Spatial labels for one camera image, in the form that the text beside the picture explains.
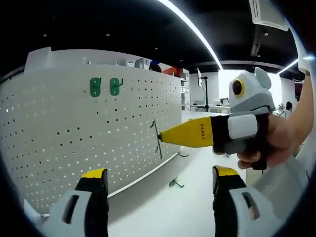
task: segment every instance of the robot ear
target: robot ear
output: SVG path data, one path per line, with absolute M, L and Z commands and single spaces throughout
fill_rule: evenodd
M 255 77 L 263 88 L 267 90 L 271 88 L 271 80 L 266 71 L 258 67 L 255 68 Z

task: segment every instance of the red object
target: red object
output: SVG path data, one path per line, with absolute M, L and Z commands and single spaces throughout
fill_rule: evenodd
M 177 68 L 168 68 L 166 70 L 163 70 L 162 73 L 168 74 L 172 76 L 172 73 L 174 73 L 175 77 L 179 77 L 180 76 L 180 72 L 179 69 Z

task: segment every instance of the pegboard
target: pegboard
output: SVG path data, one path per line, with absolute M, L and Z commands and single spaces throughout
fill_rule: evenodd
M 90 79 L 101 78 L 91 97 Z M 118 96 L 110 79 L 124 79 Z M 38 213 L 83 172 L 105 167 L 109 192 L 130 184 L 179 151 L 162 144 L 155 128 L 181 122 L 180 80 L 169 75 L 111 65 L 47 69 L 17 76 L 0 88 L 0 150 L 19 194 Z

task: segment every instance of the monitor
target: monitor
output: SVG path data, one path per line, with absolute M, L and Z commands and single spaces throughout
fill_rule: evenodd
M 203 88 L 201 77 L 202 77 L 201 72 L 200 72 L 199 69 L 197 68 L 197 81 L 198 81 L 198 85 Z

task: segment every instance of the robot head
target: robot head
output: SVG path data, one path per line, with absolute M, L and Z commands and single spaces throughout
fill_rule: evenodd
M 271 80 L 261 68 L 255 68 L 254 74 L 242 72 L 229 85 L 231 113 L 253 111 L 261 107 L 267 107 L 270 112 L 274 111 L 270 88 Z

